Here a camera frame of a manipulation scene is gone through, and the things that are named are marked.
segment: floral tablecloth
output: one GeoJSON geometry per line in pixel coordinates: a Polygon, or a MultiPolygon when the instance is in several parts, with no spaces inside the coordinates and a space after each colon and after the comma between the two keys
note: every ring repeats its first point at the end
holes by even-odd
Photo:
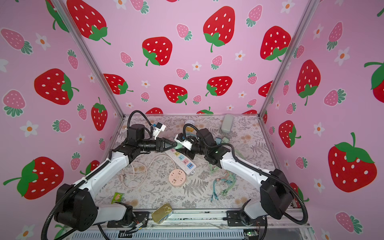
{"type": "MultiPolygon", "coordinates": [[[[247,161],[261,168],[275,169],[265,144],[263,133],[255,116],[235,115],[231,132],[226,134],[221,132],[221,124],[224,115],[163,115],[148,117],[151,123],[161,122],[165,124],[166,130],[159,134],[159,137],[174,139],[175,135],[182,132],[182,127],[186,120],[191,119],[199,129],[207,128],[215,137],[227,137],[235,149],[240,152],[247,161]]],[[[146,121],[140,115],[135,115],[131,124],[141,123],[147,126],[146,121]]],[[[114,147],[121,144],[127,136],[126,122],[123,125],[114,147]]],[[[136,162],[141,162],[148,167],[152,159],[161,153],[151,153],[141,155],[136,158],[125,171],[133,173],[132,166],[136,175],[126,174],[124,183],[128,187],[137,186],[145,176],[144,167],[136,162]]],[[[142,185],[136,189],[127,189],[119,180],[116,174],[98,193],[95,199],[96,205],[110,204],[115,192],[123,193],[122,202],[128,203],[134,209],[157,209],[162,204],[168,202],[174,209],[230,209],[239,208],[245,201],[260,195],[247,181],[239,176],[236,177],[235,186],[223,195],[221,191],[228,187],[227,183],[219,181],[215,185],[218,200],[215,198],[211,202],[213,192],[213,182],[226,174],[224,169],[214,169],[211,171],[210,164],[201,156],[196,155],[193,162],[197,168],[195,173],[187,176],[186,183],[181,187],[173,187],[168,181],[169,173],[174,169],[172,160],[161,156],[150,166],[147,177],[142,185]]]]}

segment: white power strip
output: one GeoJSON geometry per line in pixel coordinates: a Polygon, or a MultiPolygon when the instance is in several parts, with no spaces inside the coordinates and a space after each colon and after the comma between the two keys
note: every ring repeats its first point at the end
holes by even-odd
{"type": "Polygon", "coordinates": [[[187,176],[194,173],[196,164],[194,164],[184,154],[177,152],[175,149],[165,151],[165,153],[172,158],[172,160],[185,172],[187,176]]]}

